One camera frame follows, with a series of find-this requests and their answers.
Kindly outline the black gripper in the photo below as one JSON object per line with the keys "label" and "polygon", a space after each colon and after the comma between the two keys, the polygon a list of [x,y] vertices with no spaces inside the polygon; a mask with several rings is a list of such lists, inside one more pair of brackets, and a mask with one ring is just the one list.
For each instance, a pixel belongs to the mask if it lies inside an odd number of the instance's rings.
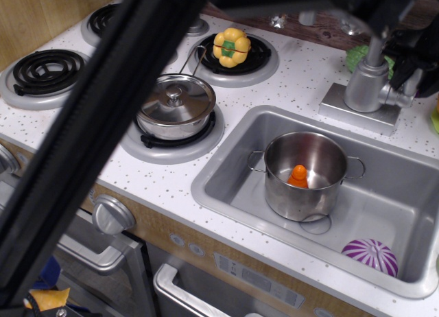
{"label": "black gripper", "polygon": [[423,77],[416,85],[418,97],[438,92],[438,21],[420,30],[396,30],[385,44],[383,53],[394,58],[390,86],[397,90],[416,70]]}

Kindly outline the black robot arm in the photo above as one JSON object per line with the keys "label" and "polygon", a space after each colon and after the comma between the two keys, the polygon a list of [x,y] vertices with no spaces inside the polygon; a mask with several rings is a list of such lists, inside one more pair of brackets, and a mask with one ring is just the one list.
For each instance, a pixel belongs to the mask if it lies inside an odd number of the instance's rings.
{"label": "black robot arm", "polygon": [[334,10],[384,38],[415,0],[123,0],[1,214],[1,311],[21,310],[64,229],[206,3],[237,18]]}

